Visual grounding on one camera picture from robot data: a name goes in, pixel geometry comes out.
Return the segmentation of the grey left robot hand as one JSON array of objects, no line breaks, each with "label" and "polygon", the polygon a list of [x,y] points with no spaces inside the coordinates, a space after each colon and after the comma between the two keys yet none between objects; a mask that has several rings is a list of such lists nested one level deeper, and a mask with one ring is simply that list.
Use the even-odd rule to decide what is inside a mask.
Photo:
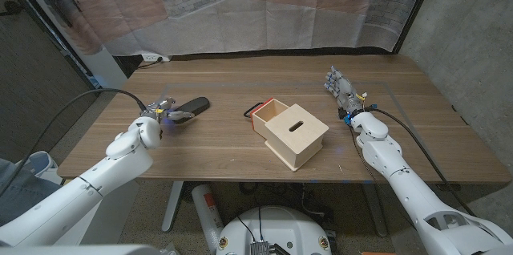
[{"label": "grey left robot hand", "polygon": [[157,100],[146,106],[144,111],[140,112],[140,116],[150,117],[158,122],[165,118],[175,124],[185,123],[186,121],[194,118],[196,114],[186,104],[179,107],[172,105],[176,101],[172,97]]}]

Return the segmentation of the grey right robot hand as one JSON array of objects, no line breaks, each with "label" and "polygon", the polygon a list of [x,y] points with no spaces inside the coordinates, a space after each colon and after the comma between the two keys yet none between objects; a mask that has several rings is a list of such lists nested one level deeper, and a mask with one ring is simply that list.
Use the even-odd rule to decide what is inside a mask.
[{"label": "grey right robot hand", "polygon": [[358,96],[352,83],[334,66],[327,73],[324,88],[337,100],[339,107],[347,113],[363,111],[363,100]]}]

